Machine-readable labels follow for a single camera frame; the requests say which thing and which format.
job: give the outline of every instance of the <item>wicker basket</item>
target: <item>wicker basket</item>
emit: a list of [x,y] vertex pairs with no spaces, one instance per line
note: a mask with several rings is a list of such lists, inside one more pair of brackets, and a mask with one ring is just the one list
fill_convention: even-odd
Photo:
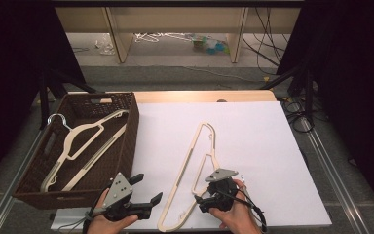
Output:
[[[75,160],[65,160],[56,174],[56,183],[49,192],[40,192],[40,187],[61,155],[63,143],[69,130],[61,118],[54,118],[46,128],[33,158],[26,169],[14,197],[37,209],[62,209],[90,207],[101,188],[114,178],[117,172],[130,177],[135,152],[139,112],[133,93],[66,95],[56,113],[65,116],[71,128],[89,124],[118,110],[128,109],[129,114],[113,118],[102,124],[103,132]],[[71,191],[61,191],[96,151],[125,124],[125,133],[102,155]],[[76,152],[99,128],[79,133],[71,144],[69,155]]]

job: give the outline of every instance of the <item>gray floor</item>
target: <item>gray floor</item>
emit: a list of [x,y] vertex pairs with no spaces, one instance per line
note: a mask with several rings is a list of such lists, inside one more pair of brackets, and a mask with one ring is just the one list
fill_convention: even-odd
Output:
[[[224,40],[223,35],[210,36]],[[70,34],[68,37],[73,48],[81,48],[75,49],[76,56],[88,84],[101,91],[258,89],[264,84],[265,77],[275,78],[263,71],[274,72],[276,67],[259,58],[259,65],[263,69],[261,71],[256,65],[257,56],[246,45],[241,49],[239,62],[230,63],[229,56],[223,52],[209,55],[206,51],[195,50],[189,42],[160,37],[156,43],[133,43],[126,63],[118,64],[114,56],[101,55],[94,46],[96,40],[102,40],[102,35]],[[245,38],[250,45],[258,48],[259,44],[253,35],[245,35]],[[284,49],[286,41],[281,35],[275,35],[275,44]],[[270,59],[277,59],[269,47],[262,46],[261,52]],[[283,82],[274,88],[278,98],[287,96],[289,82]],[[78,91],[75,87],[66,87],[69,91]],[[315,109],[320,109],[318,100]],[[348,163],[349,152],[332,123],[325,121],[325,113],[318,112],[315,116],[316,133],[363,217],[368,233],[374,233],[374,193],[360,171]],[[28,155],[30,146],[39,133],[39,126],[40,109],[37,99],[32,104],[30,115],[10,153],[0,164],[0,201]],[[309,135],[294,132],[294,136],[307,156],[309,171],[333,224],[322,228],[272,228],[269,233],[355,233]],[[9,212],[2,218],[5,222],[0,226],[0,233],[53,233],[50,226],[55,211],[39,211],[18,200],[12,200],[9,207]]]

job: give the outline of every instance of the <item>floor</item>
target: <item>floor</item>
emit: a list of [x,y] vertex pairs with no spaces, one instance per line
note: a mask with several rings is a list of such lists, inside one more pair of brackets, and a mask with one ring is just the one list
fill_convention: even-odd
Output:
[[[191,42],[182,39],[191,36],[190,34],[176,35],[181,37],[178,39],[171,36],[174,35],[148,38],[156,42],[143,39],[139,39],[139,42],[134,41],[126,62],[118,64],[114,55],[101,54],[102,43],[105,38],[108,41],[108,37],[102,34],[68,34],[88,83],[104,90],[114,90],[117,86],[112,85],[111,80],[103,80],[93,67],[103,67],[99,69],[103,72],[117,68],[124,71],[138,68],[145,72],[172,69],[174,72],[179,72],[177,74],[185,75],[187,72],[192,72],[191,74],[197,76],[197,79],[211,74],[215,76],[214,79],[234,81],[228,85],[218,81],[217,85],[202,83],[197,87],[186,84],[176,89],[256,89],[256,86],[263,85],[265,80],[276,78],[275,75],[269,74],[275,72],[276,66],[268,59],[279,62],[280,56],[277,56],[272,47],[258,42],[257,39],[261,40],[262,34],[246,34],[244,38],[250,46],[268,59],[257,56],[246,44],[243,44],[238,63],[231,63],[226,52],[218,51],[212,55],[206,49],[194,48]],[[225,40],[224,35],[221,34],[202,36]],[[275,46],[284,50],[289,36],[273,35]],[[282,55],[282,50],[277,49],[277,52]],[[253,79],[252,83],[248,83],[246,81],[248,79]],[[137,86],[139,83],[134,80],[132,83],[121,82],[129,84],[122,89],[145,89]],[[290,81],[283,82],[273,89],[277,98],[287,98],[288,82]],[[172,89],[173,85],[169,80],[163,80],[157,90]],[[71,86],[67,86],[67,89],[76,90]],[[303,97],[296,97],[293,101],[303,101]],[[295,106],[295,104],[289,105],[288,102],[283,111],[294,111]],[[332,123],[326,119],[325,112],[321,111],[319,98],[315,98],[314,109],[318,111],[315,113],[314,130],[308,134],[294,130],[294,136],[306,155],[309,171],[333,224],[322,228],[273,228],[269,233],[374,233],[374,194],[360,171],[348,162],[349,152],[333,129]],[[12,150],[0,164],[0,233],[53,233],[50,227],[55,211],[39,211],[21,201],[11,199],[10,196],[11,188],[17,183],[14,178],[17,178],[21,174],[21,169],[26,166],[28,155],[31,154],[30,147],[40,134],[39,126],[40,110],[37,98],[31,106],[30,116],[25,121],[19,137],[13,143]]]

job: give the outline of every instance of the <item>clothes hanger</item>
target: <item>clothes hanger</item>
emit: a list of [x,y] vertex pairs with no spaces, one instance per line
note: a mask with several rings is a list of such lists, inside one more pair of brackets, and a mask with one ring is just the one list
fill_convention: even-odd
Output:
[[212,162],[214,170],[217,170],[217,169],[220,168],[220,166],[219,166],[219,164],[217,162],[217,159],[215,158],[215,130],[211,126],[211,124],[209,124],[207,122],[202,122],[199,125],[199,127],[197,128],[197,130],[196,130],[196,133],[195,133],[195,135],[193,137],[193,140],[192,140],[192,142],[190,144],[190,148],[189,148],[189,150],[187,152],[187,156],[184,158],[184,162],[183,162],[183,165],[181,167],[181,170],[178,173],[178,176],[177,176],[177,179],[175,181],[175,184],[172,187],[171,192],[169,193],[167,202],[166,202],[166,204],[165,204],[165,206],[163,208],[163,211],[162,211],[162,213],[160,215],[160,218],[159,218],[159,221],[157,223],[157,226],[158,226],[159,230],[162,231],[162,232],[172,232],[172,231],[175,231],[175,230],[179,229],[186,222],[187,218],[189,217],[189,215],[191,214],[191,212],[193,211],[194,207],[197,204],[196,200],[194,200],[192,202],[192,204],[190,205],[190,207],[188,208],[187,212],[180,217],[180,220],[175,225],[173,225],[173,226],[164,226],[164,221],[166,219],[169,207],[171,206],[172,200],[174,199],[175,193],[176,193],[176,191],[178,189],[178,185],[179,185],[181,179],[184,176],[184,172],[185,172],[185,170],[187,168],[188,161],[190,160],[190,157],[191,157],[191,155],[193,153],[194,147],[196,146],[197,139],[198,139],[198,137],[200,135],[200,132],[202,131],[203,127],[207,127],[211,131],[211,135],[210,135],[210,137],[211,137],[211,150],[210,150],[209,153],[207,153],[207,154],[204,155],[204,157],[203,157],[203,159],[201,161],[201,164],[200,164],[199,170],[198,170],[198,172],[196,174],[196,177],[195,177],[195,180],[194,180],[191,192],[194,195],[197,195],[199,197],[202,197],[203,194],[205,194],[207,192],[207,188],[204,188],[203,190],[200,190],[200,191],[196,190],[197,183],[198,183],[200,174],[201,174],[202,169],[203,169],[203,165],[204,165],[207,157],[211,158],[211,162]]
[[[50,172],[47,174],[47,176],[41,184],[41,192],[48,192],[48,188],[56,183],[56,173],[59,171],[65,160],[75,160],[102,133],[102,131],[104,130],[102,124],[104,122],[114,117],[121,117],[123,113],[129,113],[129,111],[125,109],[120,109],[96,121],[95,123],[79,125],[73,129],[66,125],[65,116],[63,116],[62,114],[56,113],[48,117],[48,125],[50,125],[52,119],[55,116],[60,116],[62,119],[63,126],[69,130],[69,133],[65,137],[62,154],[59,156],[56,163],[51,168]],[[69,151],[71,150],[71,144],[74,138],[82,131],[95,127],[98,127],[99,130],[87,142],[85,142],[84,145],[77,150],[77,152],[75,152],[72,156],[69,155]]]

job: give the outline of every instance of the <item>metal bar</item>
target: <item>metal bar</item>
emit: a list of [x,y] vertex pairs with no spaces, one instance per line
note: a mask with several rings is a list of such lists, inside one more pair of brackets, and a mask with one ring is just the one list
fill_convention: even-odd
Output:
[[[306,129],[309,129],[310,126],[306,120],[303,121],[303,124]],[[357,208],[354,199],[333,165],[333,162],[324,148],[316,130],[312,129],[308,133],[308,137],[354,232],[356,234],[370,233],[360,210]]]
[[35,140],[33,141],[31,147],[29,148],[28,153],[26,154],[26,157],[23,159],[21,165],[19,166],[19,169],[18,169],[14,179],[12,180],[11,184],[9,185],[9,188],[7,189],[7,191],[5,192],[4,196],[2,197],[2,199],[0,201],[0,229],[1,229],[2,225],[4,224],[5,219],[8,215],[8,213],[9,213],[12,205],[14,204],[15,199],[12,197],[12,194],[13,194],[20,178],[22,177],[23,172],[26,169],[26,166],[29,164],[29,161],[32,158],[34,149],[35,149],[36,145],[38,144],[42,133],[43,133],[42,130],[40,130],[38,132]]

